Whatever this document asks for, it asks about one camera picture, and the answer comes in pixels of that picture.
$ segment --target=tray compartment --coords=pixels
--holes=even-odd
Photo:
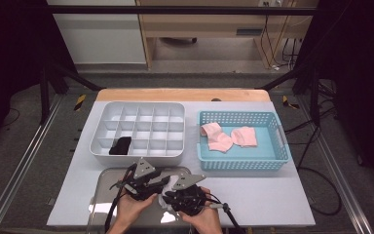
[[[138,112],[138,106],[126,104],[121,113],[121,121],[135,121]]]
[[[135,122],[133,139],[148,139],[151,136],[151,122]]]
[[[166,145],[165,140],[150,139],[148,143],[148,155],[151,156],[163,156],[166,155]]]
[[[183,152],[183,140],[168,140],[167,141],[167,155],[179,155]]]
[[[184,138],[184,123],[169,122],[168,123],[168,139],[183,140]]]
[[[131,137],[134,130],[134,121],[120,121],[117,127],[115,138]]]
[[[133,139],[129,147],[129,155],[146,156],[148,153],[148,139]]]
[[[152,139],[167,139],[168,123],[167,122],[153,122],[151,126]]]
[[[138,106],[138,112],[136,116],[136,121],[139,122],[151,122],[153,121],[154,106],[148,103],[141,103]]]
[[[201,111],[198,125],[218,123],[228,136],[234,129],[255,129],[257,146],[233,144],[226,153],[208,149],[206,136],[200,136],[198,154],[203,170],[277,171],[291,158],[281,122],[275,112]]]
[[[167,104],[157,104],[154,108],[153,122],[168,122],[169,107]]]

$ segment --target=black object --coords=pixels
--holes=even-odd
[[[141,178],[134,178],[133,176],[131,176],[130,178],[126,179],[126,184],[132,187],[136,191],[136,193],[132,193],[126,188],[127,193],[137,201],[144,201],[154,193],[162,193],[164,186],[169,182],[169,176],[163,177],[161,181],[149,183],[152,178],[156,178],[160,176],[160,174],[161,171],[155,171],[154,173],[143,176]]]
[[[26,12],[52,14],[148,14],[148,15],[327,15],[333,10],[287,7],[216,7],[216,6],[37,6],[24,5]]]
[[[110,155],[128,155],[131,144],[131,136],[118,138],[117,143],[109,150]]]
[[[108,231],[111,223],[112,214],[115,207],[117,206],[121,196],[123,188],[126,189],[126,194],[130,195],[134,200],[144,201],[154,193],[160,194],[163,192],[164,186],[169,182],[169,176],[163,177],[161,181],[155,183],[149,183],[151,179],[160,176],[162,171],[156,170],[147,161],[140,158],[138,163],[134,163],[129,166],[124,174],[123,180],[119,180],[114,186],[119,187],[117,196],[111,204],[111,208],[105,219],[105,232]]]
[[[357,161],[374,169],[374,2],[353,1],[334,34],[337,43],[319,58],[320,78],[335,82],[338,117]]]
[[[176,212],[184,212],[189,216],[197,215],[207,201],[205,193],[197,184],[175,192],[168,191],[163,199]]]

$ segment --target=black pole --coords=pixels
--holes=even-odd
[[[65,67],[63,67],[63,66],[61,66],[57,63],[53,63],[53,68],[56,71],[60,72],[61,74],[64,74],[64,75],[68,76],[69,78],[77,81],[78,83],[90,88],[92,91],[100,91],[100,90],[105,89],[104,87],[99,87],[98,85],[93,84],[92,82],[86,80],[82,76],[76,74],[75,72],[72,72],[72,71],[66,69]]]
[[[199,7],[199,6],[39,6],[24,4],[24,11],[52,14],[147,14],[147,15],[259,15],[316,16],[333,10],[286,7]]]
[[[41,89],[41,122],[43,125],[50,115],[50,98],[48,94],[48,80],[45,67],[42,68],[41,74],[39,76],[39,84]]]
[[[313,68],[312,70],[312,79],[311,79],[311,109],[310,114],[311,118],[314,121],[315,125],[319,127],[320,125],[320,114],[318,107],[318,71]]]

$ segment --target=floor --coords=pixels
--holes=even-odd
[[[115,88],[254,88],[291,68],[290,64],[279,60],[285,64],[280,70],[266,69],[255,51],[251,39],[199,38],[196,44],[190,40],[161,39],[150,70],[131,68],[124,69],[122,74],[87,70],[83,71],[83,76],[99,85]],[[286,129],[308,118],[304,108],[308,106],[308,99],[292,94],[292,82],[287,81],[270,91]],[[66,233],[64,229],[46,226],[46,220],[95,99],[91,91],[73,81],[68,80],[68,83],[71,89],[65,97],[51,96],[52,102],[59,104],[59,110],[48,129],[43,130],[38,125],[38,87],[19,92],[12,98],[13,109],[0,130],[0,204],[5,200],[8,202],[6,206],[0,206],[0,214],[3,214],[0,216],[0,233]],[[86,102],[80,111],[72,111],[79,94],[87,94]],[[289,103],[299,104],[301,108],[284,106],[283,95],[289,98]],[[331,101],[324,98],[322,101],[322,111],[332,108]],[[338,197],[327,180],[311,171],[301,171],[299,176],[307,196],[314,209],[319,211],[313,211],[317,225],[308,228],[254,227],[254,233],[374,233],[374,172],[357,164],[355,150],[335,118],[337,113],[329,113],[322,118],[319,137],[310,145],[303,165],[321,172],[335,184],[343,201],[341,211],[336,215],[321,214],[320,211],[335,211]],[[45,139],[31,141],[37,131],[43,132]],[[312,132],[313,127],[308,125],[287,135],[295,162],[301,159]],[[32,154],[29,161],[26,152]],[[22,161],[29,167],[17,174],[18,164]],[[13,175],[20,177],[18,182],[11,179]],[[13,192],[6,189],[7,185],[13,187]]]

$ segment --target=white table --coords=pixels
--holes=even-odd
[[[89,204],[94,196],[100,165],[90,152],[90,143],[104,106],[109,101],[97,100],[82,131],[65,181],[47,222],[51,226],[86,226]],[[211,189],[232,208],[242,226],[310,226],[315,225],[312,211],[294,163],[290,160],[278,172],[205,172],[197,157],[196,126],[199,110],[275,111],[270,101],[178,101],[185,106],[186,139],[180,166],[192,174],[207,178],[199,185]],[[230,219],[220,212],[222,225]]]

